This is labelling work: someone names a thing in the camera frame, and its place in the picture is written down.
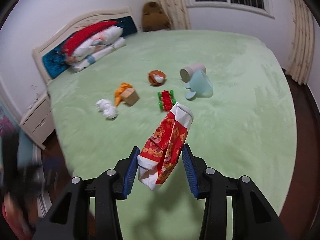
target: red toy car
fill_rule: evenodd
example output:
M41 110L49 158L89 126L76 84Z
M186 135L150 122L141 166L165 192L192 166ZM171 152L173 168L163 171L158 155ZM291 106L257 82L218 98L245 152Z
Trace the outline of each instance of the red toy car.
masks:
M166 90L158 92L158 97L160 100L159 107L161 110L170 111L176 103L176 100L173 97L173 90L170 90L170 92Z

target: red and white wrapper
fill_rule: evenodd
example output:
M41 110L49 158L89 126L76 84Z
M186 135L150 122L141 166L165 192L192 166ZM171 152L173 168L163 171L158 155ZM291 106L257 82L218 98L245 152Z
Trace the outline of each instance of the red and white wrapper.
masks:
M157 190L176 166L193 121L189 108L176 103L138 156L139 181Z

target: nightstand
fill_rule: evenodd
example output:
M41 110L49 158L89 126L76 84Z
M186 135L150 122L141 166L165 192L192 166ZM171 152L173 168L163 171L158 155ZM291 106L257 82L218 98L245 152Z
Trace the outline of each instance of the nightstand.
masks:
M42 143L55 128L50 98L46 93L23 115L20 127L41 149L45 149Z

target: green bedspread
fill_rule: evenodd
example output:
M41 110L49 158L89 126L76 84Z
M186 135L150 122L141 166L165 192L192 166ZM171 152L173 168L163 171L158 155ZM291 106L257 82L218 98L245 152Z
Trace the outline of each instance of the green bedspread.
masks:
M250 176L279 214L296 154L296 121L289 86L273 53L258 39L214 31L139 33L127 45L82 72L67 70L49 85L52 112L67 166L89 179L140 149L165 117L157 92L174 90L194 114L186 143L195 156L225 176ZM207 68L211 98L185 99L179 70L200 62ZM153 87L147 74L161 70L165 84ZM106 120L95 103L113 101L121 82L133 85L139 101L120 104ZM198 239L204 200L190 193L182 158L157 192L137 178L132 194L118 201L124 239ZM232 237L228 220L228 237Z

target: orange toy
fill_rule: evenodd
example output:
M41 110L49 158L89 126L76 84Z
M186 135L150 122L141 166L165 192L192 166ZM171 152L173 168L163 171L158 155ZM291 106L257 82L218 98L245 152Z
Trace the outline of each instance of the orange toy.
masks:
M127 89L127 88L132 88L132 85L129 83L121 83L120 87L115 91L115 106L118 106L121 101L121 94Z

